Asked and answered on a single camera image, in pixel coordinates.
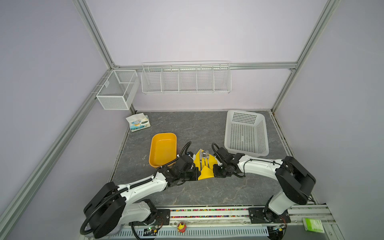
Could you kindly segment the yellow paper napkin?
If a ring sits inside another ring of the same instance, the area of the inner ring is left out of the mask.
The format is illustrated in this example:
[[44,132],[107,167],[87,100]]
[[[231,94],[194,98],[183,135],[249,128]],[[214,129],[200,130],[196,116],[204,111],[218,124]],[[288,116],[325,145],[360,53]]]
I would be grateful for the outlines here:
[[213,166],[218,165],[218,160],[210,154],[210,168],[208,169],[206,166],[203,166],[202,170],[200,171],[200,166],[199,166],[199,151],[194,155],[194,164],[195,167],[198,168],[200,176],[198,177],[198,180],[205,180],[205,179],[210,179],[214,177],[214,172],[213,172]]

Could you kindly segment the silver fork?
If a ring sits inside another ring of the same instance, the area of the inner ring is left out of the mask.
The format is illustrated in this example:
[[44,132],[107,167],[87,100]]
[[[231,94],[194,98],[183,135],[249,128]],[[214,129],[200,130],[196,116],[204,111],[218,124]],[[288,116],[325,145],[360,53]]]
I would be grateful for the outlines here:
[[209,162],[209,160],[210,160],[210,154],[209,154],[209,151],[205,151],[204,152],[204,159],[205,159],[205,165],[206,165],[206,167],[209,169],[210,168],[210,162]]

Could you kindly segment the white perforated plastic basket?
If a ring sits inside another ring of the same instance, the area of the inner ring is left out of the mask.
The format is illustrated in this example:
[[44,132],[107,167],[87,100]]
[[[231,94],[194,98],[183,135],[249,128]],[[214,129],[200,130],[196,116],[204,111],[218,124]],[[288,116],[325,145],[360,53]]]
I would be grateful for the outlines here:
[[269,154],[265,116],[258,113],[229,110],[227,113],[224,148],[229,153],[251,157]]

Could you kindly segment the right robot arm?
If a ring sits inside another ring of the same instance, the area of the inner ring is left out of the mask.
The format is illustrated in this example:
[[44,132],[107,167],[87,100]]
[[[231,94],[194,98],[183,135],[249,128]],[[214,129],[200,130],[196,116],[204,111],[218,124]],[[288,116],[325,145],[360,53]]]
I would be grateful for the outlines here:
[[213,167],[216,178],[245,178],[249,174],[255,174],[271,178],[280,184],[279,193],[272,196],[265,206],[265,215],[281,216],[293,205],[305,205],[310,199],[316,178],[294,157],[265,160],[240,153],[233,155],[216,144],[212,144],[212,148],[214,157],[219,161]]

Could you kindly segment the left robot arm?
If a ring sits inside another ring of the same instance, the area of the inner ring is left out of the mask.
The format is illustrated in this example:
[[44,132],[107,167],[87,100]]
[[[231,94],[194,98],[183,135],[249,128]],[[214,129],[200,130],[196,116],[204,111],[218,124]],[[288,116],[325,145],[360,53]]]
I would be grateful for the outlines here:
[[158,210],[147,196],[187,181],[196,181],[200,175],[194,164],[194,154],[188,152],[142,180],[126,185],[109,182],[84,208],[86,219],[80,233],[99,239],[119,232],[122,225],[153,224]]

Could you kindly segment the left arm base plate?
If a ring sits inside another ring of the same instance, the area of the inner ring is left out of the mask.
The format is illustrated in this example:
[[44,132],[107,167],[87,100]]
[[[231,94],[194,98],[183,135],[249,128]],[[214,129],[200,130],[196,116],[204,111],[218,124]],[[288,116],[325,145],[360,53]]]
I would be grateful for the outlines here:
[[170,209],[159,209],[156,213],[151,213],[143,222],[134,222],[135,226],[168,226],[171,220]]

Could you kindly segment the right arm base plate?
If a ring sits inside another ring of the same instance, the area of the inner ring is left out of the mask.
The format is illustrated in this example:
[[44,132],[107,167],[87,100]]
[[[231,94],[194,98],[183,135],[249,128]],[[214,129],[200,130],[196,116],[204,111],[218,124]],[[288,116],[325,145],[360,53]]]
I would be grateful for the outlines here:
[[249,208],[248,211],[252,224],[291,223],[288,210],[285,210],[281,215],[262,207]]

